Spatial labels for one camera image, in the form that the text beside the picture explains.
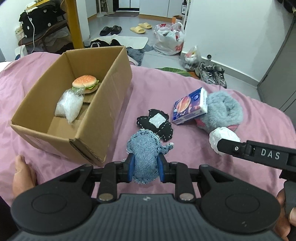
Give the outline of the person's right hand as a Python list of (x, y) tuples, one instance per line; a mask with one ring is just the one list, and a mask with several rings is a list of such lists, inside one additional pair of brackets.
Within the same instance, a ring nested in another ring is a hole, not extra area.
[(291, 210), (289, 215), (285, 214), (285, 190), (282, 189), (277, 194), (277, 200), (281, 207), (280, 216), (274, 228), (274, 232), (283, 240), (289, 241), (288, 235), (291, 227), (295, 226), (295, 207)]

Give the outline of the person's left hand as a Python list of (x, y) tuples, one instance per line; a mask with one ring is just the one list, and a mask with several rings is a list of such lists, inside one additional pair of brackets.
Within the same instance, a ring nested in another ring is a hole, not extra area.
[(15, 170), (12, 189), (16, 198), (37, 185), (37, 176), (33, 168), (25, 162), (23, 155), (16, 156)]

